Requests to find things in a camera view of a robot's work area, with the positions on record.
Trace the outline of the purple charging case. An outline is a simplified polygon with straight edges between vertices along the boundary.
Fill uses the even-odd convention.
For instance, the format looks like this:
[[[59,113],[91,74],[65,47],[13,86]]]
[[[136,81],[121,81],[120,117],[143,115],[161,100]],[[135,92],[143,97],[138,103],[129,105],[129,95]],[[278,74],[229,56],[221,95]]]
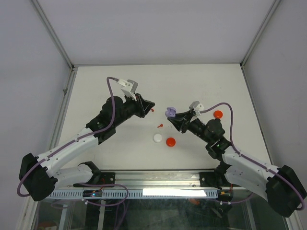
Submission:
[[[165,115],[166,117],[176,117],[176,109],[174,107],[167,107],[166,111],[165,111]]]

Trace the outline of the red charging case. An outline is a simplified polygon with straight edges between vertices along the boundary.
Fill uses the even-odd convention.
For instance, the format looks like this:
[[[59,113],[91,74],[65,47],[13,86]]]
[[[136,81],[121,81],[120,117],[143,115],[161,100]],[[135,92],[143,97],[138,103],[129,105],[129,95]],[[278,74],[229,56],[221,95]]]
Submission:
[[[166,139],[166,145],[169,147],[173,147],[176,144],[176,140],[172,137]]]
[[[223,117],[223,112],[220,111],[220,110],[216,110],[216,111],[214,111],[213,116],[215,118],[221,119]]]

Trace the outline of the white charging case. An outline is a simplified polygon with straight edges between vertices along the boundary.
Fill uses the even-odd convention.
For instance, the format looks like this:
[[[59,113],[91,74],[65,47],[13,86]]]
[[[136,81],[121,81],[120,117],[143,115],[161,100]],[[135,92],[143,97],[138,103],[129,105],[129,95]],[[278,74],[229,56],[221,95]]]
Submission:
[[[155,143],[161,143],[162,142],[162,140],[163,140],[163,136],[161,135],[161,134],[154,134],[154,136],[153,136],[153,141],[155,142]]]

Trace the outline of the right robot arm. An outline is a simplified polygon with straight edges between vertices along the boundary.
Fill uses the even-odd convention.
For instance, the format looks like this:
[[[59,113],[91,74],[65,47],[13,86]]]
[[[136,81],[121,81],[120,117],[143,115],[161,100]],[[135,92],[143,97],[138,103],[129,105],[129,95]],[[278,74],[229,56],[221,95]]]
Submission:
[[[307,192],[294,170],[241,152],[224,137],[220,119],[211,119],[205,124],[193,110],[177,113],[173,107],[167,108],[165,115],[179,132],[189,131],[206,142],[209,155],[220,162],[214,174],[217,184],[243,187],[262,197],[283,217],[288,218],[294,211],[305,208]]]

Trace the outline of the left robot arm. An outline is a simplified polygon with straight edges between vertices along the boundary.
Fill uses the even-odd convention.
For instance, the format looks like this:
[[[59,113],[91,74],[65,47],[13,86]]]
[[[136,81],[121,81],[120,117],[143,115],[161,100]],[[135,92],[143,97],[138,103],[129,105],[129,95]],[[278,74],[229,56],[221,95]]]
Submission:
[[[139,93],[136,98],[109,97],[99,114],[75,135],[68,143],[34,156],[28,153],[22,158],[19,172],[19,187],[24,186],[34,201],[48,197],[55,189],[69,184],[99,184],[101,172],[91,161],[77,167],[63,166],[87,149],[98,146],[116,133],[116,128],[133,116],[145,118],[155,106]]]

